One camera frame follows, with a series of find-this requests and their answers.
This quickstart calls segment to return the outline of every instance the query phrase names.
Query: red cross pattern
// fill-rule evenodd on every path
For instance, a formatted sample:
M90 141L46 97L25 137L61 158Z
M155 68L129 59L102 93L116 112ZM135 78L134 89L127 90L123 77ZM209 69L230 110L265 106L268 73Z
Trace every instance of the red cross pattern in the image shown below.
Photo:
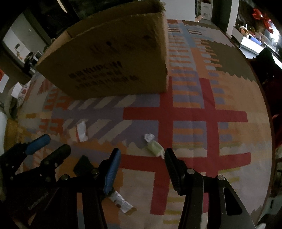
M219 110L215 108L209 79L200 78L204 99L202 108L173 107L172 79L169 89L160 95L159 107L126 107L124 120L158 120L158 142L164 149L172 148L173 121L205 121L207 131L207 157L180 158L188 168L206 172L215 177L219 170L237 168L251 163L251 153L219 155L218 122L248 122L244 111ZM161 157L122 155L121 168L155 172L151 214L164 215L169 191L169 175Z

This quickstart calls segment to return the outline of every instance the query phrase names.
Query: fabric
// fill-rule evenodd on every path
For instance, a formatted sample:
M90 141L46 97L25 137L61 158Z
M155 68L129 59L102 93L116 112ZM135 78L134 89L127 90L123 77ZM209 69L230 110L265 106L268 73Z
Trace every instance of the fabric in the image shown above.
M127 216L105 199L109 228L177 228L184 196L173 190L164 160L147 150L144 134L152 133L189 168L211 177L223 174L256 221L272 162L270 124L256 79L242 54L217 28L178 20L168 20L168 25L166 93L73 101L36 73L19 111L18 141L47 133L51 143L27 157L23 169L39 166L67 143L72 153L56 176L75 176L72 170L82 155L97 166L118 147L122 160L114 188L137 210ZM88 141L73 142L68 130L82 121ZM207 197L202 228L207 223ZM82 204L78 209L81 220Z

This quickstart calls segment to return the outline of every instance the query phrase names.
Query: metal screw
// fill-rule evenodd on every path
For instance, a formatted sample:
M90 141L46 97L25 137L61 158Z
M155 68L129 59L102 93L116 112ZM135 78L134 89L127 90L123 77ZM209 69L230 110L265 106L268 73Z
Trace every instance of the metal screw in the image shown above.
M93 175L97 175L99 173L99 169L92 169L91 173Z
M195 173L195 170L194 170L194 169L187 169L187 173L188 173L188 174L194 174L194 173Z
M223 175L218 175L217 178L218 178L219 180L225 180L225 177L224 177Z
M69 178L69 176L67 174L64 174L61 176L61 180L67 180Z
M46 177L46 178L45 178L45 181L46 181L46 182L50 182L50 181L51 181L51 177Z

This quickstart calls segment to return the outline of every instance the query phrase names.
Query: bright light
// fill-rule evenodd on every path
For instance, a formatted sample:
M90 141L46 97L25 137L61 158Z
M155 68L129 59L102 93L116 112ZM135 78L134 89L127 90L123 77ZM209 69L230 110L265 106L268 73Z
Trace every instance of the bright light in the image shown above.
M67 13L67 11L66 11L66 9L64 8L63 4L61 3L61 1L60 1L60 0L57 0L57 2L59 3L59 5L60 5L60 7L62 8L62 10Z

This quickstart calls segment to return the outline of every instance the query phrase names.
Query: blue object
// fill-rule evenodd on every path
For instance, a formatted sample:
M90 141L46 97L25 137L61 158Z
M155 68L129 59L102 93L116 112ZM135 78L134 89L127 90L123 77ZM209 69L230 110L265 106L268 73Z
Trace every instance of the blue object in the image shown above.
M256 42L258 45L261 45L261 42L257 39L255 39L254 37L251 37L250 36L250 39L253 41L253 42Z
M118 148L114 148L115 152L115 156L110 164L109 170L105 176L105 186L104 186L104 193L106 195L109 194L109 192L113 189L113 184L114 184L114 180L116 178L116 174L118 172L118 167L120 165L120 160L122 157L122 154L120 152L120 150Z
M48 145L51 141L51 138L48 134L44 134L41 137L35 139L27 145L27 149L25 150L26 155L32 155L36 151L40 150L44 146Z

